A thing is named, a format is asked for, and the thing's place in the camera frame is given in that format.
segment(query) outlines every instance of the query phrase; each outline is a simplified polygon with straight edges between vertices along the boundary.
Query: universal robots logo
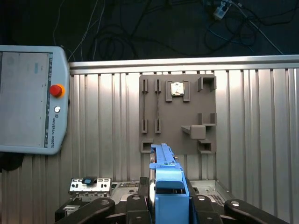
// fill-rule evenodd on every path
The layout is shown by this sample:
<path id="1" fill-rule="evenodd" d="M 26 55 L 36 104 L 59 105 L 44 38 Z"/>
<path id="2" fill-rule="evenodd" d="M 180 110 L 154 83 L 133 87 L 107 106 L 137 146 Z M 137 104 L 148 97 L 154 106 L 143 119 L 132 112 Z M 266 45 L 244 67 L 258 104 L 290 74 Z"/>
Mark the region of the universal robots logo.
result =
<path id="1" fill-rule="evenodd" d="M 55 118 L 53 118 L 53 120 L 52 120 L 51 148 L 54 148 L 54 140 L 55 140 Z"/>

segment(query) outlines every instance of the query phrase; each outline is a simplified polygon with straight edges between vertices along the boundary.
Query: vent grille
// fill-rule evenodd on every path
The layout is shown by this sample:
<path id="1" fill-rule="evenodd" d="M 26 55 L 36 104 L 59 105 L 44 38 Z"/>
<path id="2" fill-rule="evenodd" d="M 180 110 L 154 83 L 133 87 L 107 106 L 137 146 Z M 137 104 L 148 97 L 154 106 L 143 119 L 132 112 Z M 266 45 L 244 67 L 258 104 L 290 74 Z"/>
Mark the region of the vent grille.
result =
<path id="1" fill-rule="evenodd" d="M 209 196 L 211 196 L 217 202 L 217 204 L 224 206 L 224 201 L 219 195 L 209 195 Z"/>

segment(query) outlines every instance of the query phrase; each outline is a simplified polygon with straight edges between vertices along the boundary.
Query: dark background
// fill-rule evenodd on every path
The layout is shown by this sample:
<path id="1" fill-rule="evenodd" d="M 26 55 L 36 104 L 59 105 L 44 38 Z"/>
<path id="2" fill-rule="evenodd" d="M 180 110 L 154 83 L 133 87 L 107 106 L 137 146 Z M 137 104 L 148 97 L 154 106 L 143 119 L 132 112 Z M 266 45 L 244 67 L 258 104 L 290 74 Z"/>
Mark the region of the dark background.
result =
<path id="1" fill-rule="evenodd" d="M 56 44 L 63 45 L 68 56 L 82 40 L 95 2 L 96 0 L 64 0 L 60 8 L 55 38 Z M 231 7 L 226 17 L 210 29 L 227 39 L 250 44 L 252 50 L 241 44 L 227 43 L 207 32 L 209 25 L 214 23 L 211 17 L 213 13 L 208 7 L 203 6 L 202 0 L 152 0 L 146 15 L 132 36 L 147 2 L 148 0 L 105 1 L 105 11 L 97 39 L 100 47 L 97 48 L 94 60 L 279 54 L 235 7 Z M 294 9 L 298 0 L 240 0 L 240 2 L 258 17 L 265 17 Z M 62 0 L 0 0 L 0 42 L 54 45 L 53 30 L 61 3 Z M 99 0 L 91 24 L 100 17 L 102 7 L 103 0 Z M 261 19 L 263 23 L 268 24 L 290 21 L 272 26 L 264 26 L 252 13 L 247 10 L 244 12 L 284 54 L 299 54 L 299 10 L 296 11 L 292 21 L 290 20 L 294 11 Z M 82 44 L 83 61 L 93 59 L 97 26 L 98 23 L 89 30 Z M 205 42 L 214 50 L 207 48 Z M 74 56 L 76 61 L 82 61 L 80 48 Z"/>

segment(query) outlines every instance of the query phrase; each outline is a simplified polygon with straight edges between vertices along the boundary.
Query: red emergency stop button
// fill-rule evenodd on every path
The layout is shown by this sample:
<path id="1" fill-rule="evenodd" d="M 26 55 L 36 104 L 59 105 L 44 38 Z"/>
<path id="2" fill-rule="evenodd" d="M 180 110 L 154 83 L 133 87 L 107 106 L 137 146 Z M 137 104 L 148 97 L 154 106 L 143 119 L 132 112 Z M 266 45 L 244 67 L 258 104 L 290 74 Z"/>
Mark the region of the red emergency stop button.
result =
<path id="1" fill-rule="evenodd" d="M 50 94 L 54 97 L 60 97 L 62 94 L 62 88 L 59 85 L 52 85 L 50 87 Z"/>

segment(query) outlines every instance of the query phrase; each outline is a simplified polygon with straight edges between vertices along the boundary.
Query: metal base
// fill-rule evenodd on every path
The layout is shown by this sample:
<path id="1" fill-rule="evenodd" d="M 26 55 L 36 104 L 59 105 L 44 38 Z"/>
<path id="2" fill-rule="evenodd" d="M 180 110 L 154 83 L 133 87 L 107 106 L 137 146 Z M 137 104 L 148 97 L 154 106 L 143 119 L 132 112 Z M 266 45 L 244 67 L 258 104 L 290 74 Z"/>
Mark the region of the metal base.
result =
<path id="1" fill-rule="evenodd" d="M 190 181 L 197 195 L 205 195 L 213 203 L 224 206 L 225 201 L 234 198 L 234 196 L 217 181 Z M 138 193 L 139 182 L 113 182 L 111 199 L 118 204 L 126 201 L 127 197 Z"/>

